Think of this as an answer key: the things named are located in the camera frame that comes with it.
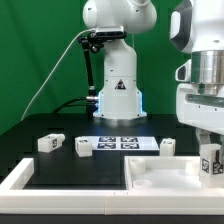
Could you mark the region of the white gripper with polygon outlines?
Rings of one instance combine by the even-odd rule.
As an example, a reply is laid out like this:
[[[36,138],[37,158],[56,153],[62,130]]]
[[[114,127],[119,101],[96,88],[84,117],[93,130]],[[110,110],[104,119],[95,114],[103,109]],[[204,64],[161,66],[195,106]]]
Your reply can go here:
[[[224,86],[218,95],[198,93],[198,85],[180,83],[176,91],[178,121],[196,127],[200,146],[211,144],[211,132],[224,135]]]

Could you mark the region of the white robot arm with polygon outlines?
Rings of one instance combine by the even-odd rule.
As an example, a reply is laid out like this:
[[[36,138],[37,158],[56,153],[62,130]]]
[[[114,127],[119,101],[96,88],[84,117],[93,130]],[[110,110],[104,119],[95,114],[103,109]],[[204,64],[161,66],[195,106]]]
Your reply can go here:
[[[146,116],[136,86],[137,55],[128,34],[151,30],[157,12],[151,0],[87,0],[83,8],[94,52],[103,48],[104,87],[95,119],[126,125]],[[196,128],[200,143],[224,137],[224,0],[182,0],[170,21],[170,41],[191,58],[175,73],[178,120]]]

